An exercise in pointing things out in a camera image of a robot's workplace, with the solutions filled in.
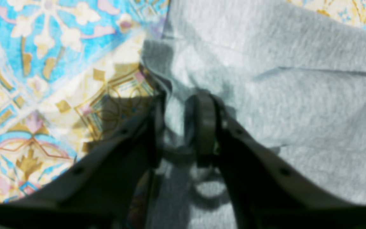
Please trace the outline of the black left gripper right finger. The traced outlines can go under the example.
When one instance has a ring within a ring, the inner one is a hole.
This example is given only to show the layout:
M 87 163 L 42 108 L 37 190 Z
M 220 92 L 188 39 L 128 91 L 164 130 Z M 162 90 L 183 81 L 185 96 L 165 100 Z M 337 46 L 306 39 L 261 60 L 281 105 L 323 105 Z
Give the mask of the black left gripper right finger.
M 217 168 L 239 229 L 366 229 L 366 205 L 338 198 L 260 145 L 209 93 L 185 103 L 185 141 Z

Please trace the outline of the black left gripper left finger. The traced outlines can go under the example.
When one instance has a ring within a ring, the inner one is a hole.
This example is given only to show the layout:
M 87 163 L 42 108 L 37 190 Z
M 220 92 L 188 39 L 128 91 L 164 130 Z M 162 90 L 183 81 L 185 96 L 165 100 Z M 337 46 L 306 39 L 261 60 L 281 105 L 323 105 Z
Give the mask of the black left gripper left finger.
M 165 94 L 39 191 L 0 204 L 0 229 L 121 229 L 135 188 L 159 167 Z

